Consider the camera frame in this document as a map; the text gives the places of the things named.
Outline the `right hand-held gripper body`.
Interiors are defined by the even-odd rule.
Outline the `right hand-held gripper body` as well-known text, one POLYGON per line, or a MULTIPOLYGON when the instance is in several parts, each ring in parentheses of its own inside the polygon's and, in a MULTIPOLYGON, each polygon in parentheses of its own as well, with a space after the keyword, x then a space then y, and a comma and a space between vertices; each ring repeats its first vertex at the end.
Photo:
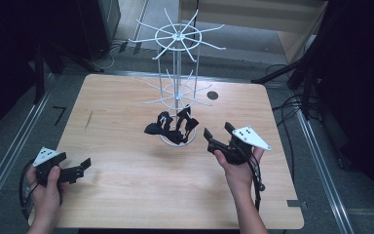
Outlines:
POLYGON ((247 162, 252 156, 253 147, 271 150, 272 147, 250 126, 234 129, 233 134, 237 140, 229 141, 226 160, 229 164, 240 165, 247 162))

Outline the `black cabinet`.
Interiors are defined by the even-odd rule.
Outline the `black cabinet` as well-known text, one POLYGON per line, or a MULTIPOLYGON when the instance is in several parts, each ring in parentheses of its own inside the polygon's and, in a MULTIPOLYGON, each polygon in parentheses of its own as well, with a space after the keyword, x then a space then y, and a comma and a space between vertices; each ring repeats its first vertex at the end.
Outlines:
POLYGON ((110 50, 120 18, 118 0, 77 0, 84 29, 84 58, 94 60, 110 50))

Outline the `white wire display rack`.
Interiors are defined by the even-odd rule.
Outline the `white wire display rack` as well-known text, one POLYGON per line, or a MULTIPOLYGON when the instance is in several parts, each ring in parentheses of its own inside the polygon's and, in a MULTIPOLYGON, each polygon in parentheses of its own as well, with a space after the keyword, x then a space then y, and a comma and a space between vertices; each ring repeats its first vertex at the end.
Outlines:
MULTIPOLYGON (((199 69, 196 67, 185 75, 182 72, 182 58, 188 57, 195 66, 200 64, 201 46, 210 44, 203 39, 206 33, 204 29, 198 29, 195 26, 197 18, 192 16, 187 22, 175 22, 169 20, 167 24, 158 27, 151 26, 154 34, 145 39, 132 40, 135 45, 141 45, 147 42, 153 42, 158 46, 157 54, 153 60, 157 64, 162 63, 162 57, 172 55, 172 68, 159 69, 158 81, 148 82, 147 85, 159 92, 159 96, 153 101, 164 107, 173 121, 170 123, 170 132, 176 135, 175 127, 177 123, 177 114, 186 107, 192 107, 199 104, 198 92, 202 90, 199 86, 199 69)), ((180 132, 184 134, 186 121, 183 121, 180 132)), ((185 146, 191 143, 197 135, 197 127, 188 137, 187 143, 172 143, 165 136, 155 135, 170 146, 185 146)))

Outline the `black floor tape mark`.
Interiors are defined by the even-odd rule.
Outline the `black floor tape mark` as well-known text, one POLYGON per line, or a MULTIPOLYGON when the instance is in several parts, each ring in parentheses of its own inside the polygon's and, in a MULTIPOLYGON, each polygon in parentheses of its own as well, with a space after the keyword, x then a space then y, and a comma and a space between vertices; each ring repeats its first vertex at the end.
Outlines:
POLYGON ((66 111, 66 107, 65 106, 57 106, 57 105, 54 105, 53 106, 53 109, 56 109, 56 110, 59 110, 59 114, 58 114, 58 117, 54 123, 55 126, 58 125, 58 123, 60 122, 61 118, 63 117, 65 111, 66 111))

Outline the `person's left hand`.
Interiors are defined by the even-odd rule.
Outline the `person's left hand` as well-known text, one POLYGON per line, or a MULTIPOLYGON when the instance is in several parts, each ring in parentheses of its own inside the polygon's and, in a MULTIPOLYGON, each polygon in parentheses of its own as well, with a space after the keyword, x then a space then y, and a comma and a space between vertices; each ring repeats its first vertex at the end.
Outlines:
POLYGON ((59 176, 60 167, 54 166, 48 175, 47 185, 42 186, 36 181, 36 169, 31 167, 28 170, 26 178, 29 185, 34 188, 34 191, 31 193, 35 208, 35 216, 32 224, 40 223, 42 225, 56 226, 60 215, 60 198, 57 188, 59 176))

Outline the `black tripod stand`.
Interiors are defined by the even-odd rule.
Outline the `black tripod stand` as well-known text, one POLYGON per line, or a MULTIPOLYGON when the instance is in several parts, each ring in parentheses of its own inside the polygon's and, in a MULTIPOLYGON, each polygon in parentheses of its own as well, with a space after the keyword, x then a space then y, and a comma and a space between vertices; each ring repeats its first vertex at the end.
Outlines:
POLYGON ((83 58, 72 53, 66 48, 62 47, 56 42, 52 41, 41 41, 37 44, 35 49, 35 60, 34 60, 34 76, 35 76, 35 99, 34 104, 37 104, 44 96, 45 93, 45 82, 44 82, 44 62, 47 63, 48 67, 52 72, 61 74, 64 70, 64 65, 60 59, 60 56, 64 55, 70 58, 75 63, 86 68, 90 72, 100 73, 103 72, 103 68, 97 68, 95 65, 90 64, 83 58))
POLYGON ((285 67, 271 73, 265 75, 262 78, 252 79, 252 84, 260 84, 264 85, 283 74, 287 74, 288 72, 292 72, 291 76, 288 78, 286 82, 286 86, 290 90, 296 90, 301 85, 304 85, 302 98, 301 98, 301 111, 305 118, 309 117, 309 98, 310 93, 313 86, 314 80, 314 69, 313 69, 313 62, 314 58, 318 55, 319 49, 322 47, 323 43, 326 41, 327 34, 331 30, 332 21, 323 22, 319 28, 318 35, 312 42, 311 46, 307 49, 306 53, 296 60, 295 62, 286 65, 285 67))

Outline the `black bow tie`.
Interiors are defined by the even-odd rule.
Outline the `black bow tie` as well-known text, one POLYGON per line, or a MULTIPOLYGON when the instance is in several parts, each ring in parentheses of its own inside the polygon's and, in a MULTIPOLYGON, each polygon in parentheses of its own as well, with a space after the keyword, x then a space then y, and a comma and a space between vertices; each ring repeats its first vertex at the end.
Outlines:
POLYGON ((170 132, 170 123, 172 121, 173 119, 170 117, 169 113, 167 111, 163 111, 158 115, 155 123, 151 123, 145 128, 144 133, 148 135, 164 136, 172 143, 175 143, 176 138, 174 134, 170 132))
POLYGON ((183 110, 181 110, 177 114, 177 123, 175 127, 175 139, 176 144, 180 143, 187 143, 188 137, 192 133, 192 131, 199 125, 199 122, 191 117, 191 108, 186 107, 183 110), (184 127, 184 134, 180 132, 180 127, 183 121, 186 121, 185 127, 184 127))

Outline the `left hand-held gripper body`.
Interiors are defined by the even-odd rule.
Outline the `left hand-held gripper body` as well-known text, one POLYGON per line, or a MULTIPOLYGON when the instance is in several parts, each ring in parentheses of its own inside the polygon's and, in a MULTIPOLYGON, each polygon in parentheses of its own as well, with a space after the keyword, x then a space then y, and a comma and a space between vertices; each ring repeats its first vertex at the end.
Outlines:
POLYGON ((42 147, 36 156, 32 166, 36 169, 36 180, 40 185, 46 186, 48 183, 48 175, 55 166, 53 158, 62 152, 42 147))

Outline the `light wooden panel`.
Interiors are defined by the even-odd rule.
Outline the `light wooden panel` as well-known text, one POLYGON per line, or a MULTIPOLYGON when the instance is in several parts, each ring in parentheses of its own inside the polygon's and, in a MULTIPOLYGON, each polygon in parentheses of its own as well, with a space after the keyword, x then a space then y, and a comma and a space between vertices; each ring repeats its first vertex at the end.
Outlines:
POLYGON ((274 30, 288 62, 296 61, 318 32, 326 0, 178 0, 178 18, 274 30))

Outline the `aluminium floor rail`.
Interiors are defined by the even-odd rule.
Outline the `aluminium floor rail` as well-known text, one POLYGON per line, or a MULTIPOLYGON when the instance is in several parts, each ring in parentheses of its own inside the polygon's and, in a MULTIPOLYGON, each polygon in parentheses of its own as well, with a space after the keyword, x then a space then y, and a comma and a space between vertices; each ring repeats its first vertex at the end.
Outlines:
POLYGON ((27 98, 33 98, 33 94, 27 93, 0 122, 0 191, 40 117, 55 81, 54 74, 46 75, 45 91, 38 102, 29 102, 27 98))
POLYGON ((347 210, 334 183, 333 177, 323 158, 317 138, 309 120, 305 119, 302 112, 298 112, 298 121, 311 151, 318 175, 327 197, 328 204, 341 234, 355 234, 354 228, 347 214, 347 210))

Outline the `person's right hand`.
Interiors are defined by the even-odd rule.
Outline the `person's right hand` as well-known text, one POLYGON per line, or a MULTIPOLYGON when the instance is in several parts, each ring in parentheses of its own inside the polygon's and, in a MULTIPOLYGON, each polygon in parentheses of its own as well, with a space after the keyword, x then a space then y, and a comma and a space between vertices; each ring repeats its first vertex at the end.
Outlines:
POLYGON ((220 150, 214 151, 218 164, 223 168, 228 186, 233 194, 249 193, 253 180, 253 172, 248 163, 241 165, 229 164, 220 150))

